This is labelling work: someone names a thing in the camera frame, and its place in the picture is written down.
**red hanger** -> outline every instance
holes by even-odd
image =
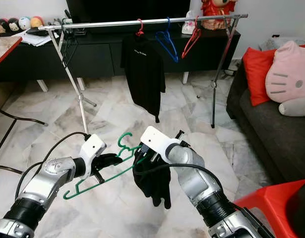
[[[142,31],[142,29],[143,29],[143,23],[142,23],[142,20],[141,20],[140,18],[137,19],[137,21],[140,21],[140,22],[141,22],[141,28],[139,29],[138,32],[136,32],[136,36],[141,36],[141,35],[144,34],[144,32]]]
[[[202,31],[201,29],[199,29],[197,27],[197,19],[198,19],[198,16],[196,17],[195,19],[195,28],[193,30],[193,34],[191,36],[191,38],[189,39],[189,41],[187,42],[185,48],[184,48],[184,51],[182,52],[182,59],[184,59],[184,57],[187,55],[187,53],[189,52],[189,50],[194,46],[194,44],[196,43],[196,41],[198,40],[198,38],[201,37],[201,34],[202,34]]]

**marble floor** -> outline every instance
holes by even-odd
[[[242,197],[271,182],[255,152],[235,121],[226,113],[226,99],[233,78],[218,81],[216,127],[210,126],[212,89],[210,79],[215,72],[193,72],[182,85],[182,74],[166,75],[166,93],[161,94],[160,123],[143,108],[132,102],[125,77],[85,79],[85,97],[97,107],[85,104],[85,116],[90,133],[98,134],[108,145],[105,152],[117,152],[118,138],[126,131],[133,137],[125,143],[135,146],[148,125],[168,136],[181,129],[183,139],[203,157],[206,167],[222,182],[230,200]],[[7,112],[40,119],[49,124],[18,121],[3,148],[0,165],[25,170],[41,161],[48,150],[62,137],[83,131],[76,94],[68,80],[46,80],[49,87],[43,93],[36,82],[19,86],[3,107]],[[0,115],[0,140],[12,119]],[[76,135],[62,143],[50,158],[77,157],[83,138]],[[132,161],[109,167],[102,173],[108,178]],[[207,228],[196,209],[181,191],[177,175],[172,170],[170,192],[172,207],[155,208],[133,182],[132,173],[110,181],[70,200],[62,199],[74,183],[66,184],[36,229],[36,237],[147,238],[147,237],[209,237]],[[20,176],[0,170],[0,218],[14,200]],[[84,186],[95,184],[89,178]]]

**blue hanger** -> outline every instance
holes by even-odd
[[[178,54],[177,54],[177,50],[176,50],[176,47],[174,46],[172,40],[171,40],[171,36],[170,36],[170,33],[169,33],[169,27],[170,27],[170,18],[168,18],[168,28],[165,30],[165,31],[158,31],[156,33],[156,40],[163,46],[164,49],[166,49],[166,51],[169,53],[169,55],[171,56],[171,58],[174,60],[175,63],[178,63],[179,62],[179,57],[178,57]],[[167,48],[167,46],[165,46],[163,44],[163,42],[159,39],[159,37],[163,37],[165,42],[170,44],[172,46],[172,49],[174,51],[174,55],[171,53],[171,51]]]

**green plastic hanger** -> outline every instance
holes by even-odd
[[[117,157],[120,157],[121,154],[122,154],[122,152],[123,152],[124,150],[127,150],[127,151],[130,151],[130,152],[131,152],[131,155],[128,156],[127,158],[125,158],[122,162],[125,162],[125,161],[129,160],[130,158],[132,158],[132,157],[134,156],[135,150],[136,150],[136,149],[139,149],[139,148],[141,147],[141,145],[138,145],[138,146],[135,146],[135,147],[133,147],[133,148],[130,148],[130,147],[126,146],[126,145],[122,145],[122,144],[121,144],[121,140],[122,140],[125,136],[127,136],[127,135],[132,136],[132,133],[131,133],[131,132],[126,132],[126,133],[124,133],[123,135],[121,135],[121,137],[119,137],[119,139],[118,139],[118,146],[121,148],[121,150],[120,150],[119,153],[117,154]],[[139,160],[138,163],[141,163],[144,159],[145,159],[145,157],[143,157],[141,160]],[[128,169],[126,169],[126,170],[124,170],[124,171],[122,171],[122,172],[120,172],[120,173],[118,173],[118,174],[116,174],[116,175],[110,177],[109,179],[106,179],[105,182],[103,182],[103,183],[106,183],[106,182],[108,182],[108,181],[110,181],[110,180],[113,180],[113,179],[117,178],[118,176],[120,176],[120,175],[126,173],[127,171],[131,170],[131,169],[133,168],[133,166],[131,166],[131,167],[129,167]],[[65,194],[63,195],[63,198],[66,199],[66,200],[71,199],[71,198],[74,198],[74,197],[76,197],[76,196],[78,196],[78,195],[80,195],[80,194],[82,194],[82,193],[85,193],[85,192],[87,192],[87,191],[89,191],[89,190],[91,190],[91,189],[93,189],[93,188],[96,188],[97,186],[99,186],[99,185],[102,184],[102,183],[98,183],[98,184],[93,185],[93,186],[91,186],[91,187],[88,187],[88,188],[86,188],[86,189],[84,189],[84,190],[79,190],[79,185],[80,185],[81,183],[83,183],[84,181],[85,181],[84,179],[81,179],[79,182],[77,182],[77,183],[75,184],[75,194],[68,195],[68,194],[70,193],[70,190],[68,190],[68,191],[66,191]]]

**red pillow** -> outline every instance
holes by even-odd
[[[248,88],[250,91],[250,100],[253,106],[270,100],[266,93],[265,80],[273,63],[275,52],[276,49],[258,51],[253,48],[248,48],[243,56]]]

